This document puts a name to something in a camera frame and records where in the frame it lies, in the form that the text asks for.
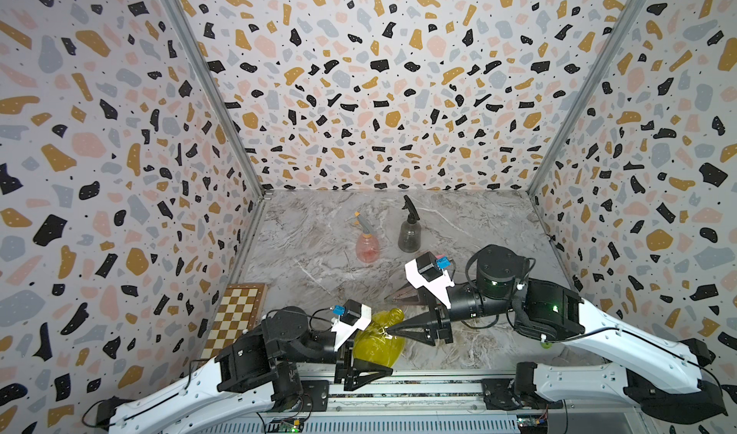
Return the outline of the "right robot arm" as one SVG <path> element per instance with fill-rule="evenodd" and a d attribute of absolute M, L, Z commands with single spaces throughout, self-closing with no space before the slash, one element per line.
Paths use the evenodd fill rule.
<path fill-rule="evenodd" d="M 427 310 L 389 326 L 387 334 L 428 346 L 450 344 L 455 323 L 506 318 L 525 338 L 604 358 L 578 367 L 520 362 L 513 378 L 483 381 L 487 408 L 548 409 L 586 399 L 629 405 L 671 424 L 698 424 L 727 412 L 703 341 L 671 341 L 630 326 L 573 290 L 532 278 L 535 261 L 506 247 L 489 245 L 472 255 L 466 267 L 476 274 L 462 283 L 451 278 L 450 265 L 433 253 L 406 264 L 415 301 Z"/>

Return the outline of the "black spray nozzle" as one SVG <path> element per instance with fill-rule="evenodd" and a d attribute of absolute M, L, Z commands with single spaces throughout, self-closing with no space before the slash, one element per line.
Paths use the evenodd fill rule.
<path fill-rule="evenodd" d="M 403 209 L 406 209 L 408 211 L 406 222 L 408 224 L 414 225 L 420 220 L 420 215 L 418 215 L 418 211 L 416 210 L 416 207 L 412 199 L 408 195 L 404 195 L 403 199 L 404 199 Z"/>

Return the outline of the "yellow spray bottle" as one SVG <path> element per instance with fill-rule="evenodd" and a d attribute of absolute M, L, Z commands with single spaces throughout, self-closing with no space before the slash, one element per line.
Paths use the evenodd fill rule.
<path fill-rule="evenodd" d="M 368 327 L 361 330 L 355 339 L 354 357 L 393 368 L 393 365 L 403 353 L 405 339 L 390 335 L 387 329 L 402 323 L 404 320 L 404 311 L 399 308 L 374 313 Z"/>

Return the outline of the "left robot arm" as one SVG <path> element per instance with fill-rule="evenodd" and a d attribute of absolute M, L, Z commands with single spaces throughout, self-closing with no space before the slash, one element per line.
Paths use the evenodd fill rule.
<path fill-rule="evenodd" d="M 183 378 L 143 399 L 112 397 L 95 403 L 91 429 L 107 433 L 198 433 L 228 420 L 267 411 L 283 412 L 309 393 L 299 365 L 329 364 L 345 391 L 387 378 L 393 369 L 356 356 L 355 339 L 372 321 L 358 301 L 331 307 L 324 330 L 296 306 L 269 311 L 258 326 L 211 359 L 190 363 Z"/>

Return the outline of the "orange grey spray nozzle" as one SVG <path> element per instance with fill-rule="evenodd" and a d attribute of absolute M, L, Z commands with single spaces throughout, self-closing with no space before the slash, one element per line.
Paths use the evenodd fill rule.
<path fill-rule="evenodd" d="M 368 236 L 368 237 L 374 236 L 375 230 L 372 224 L 370 224 L 370 222 L 366 219 L 366 217 L 361 212 L 355 213 L 354 217 L 358 225 L 361 227 L 362 234 L 364 234 L 364 236 Z"/>

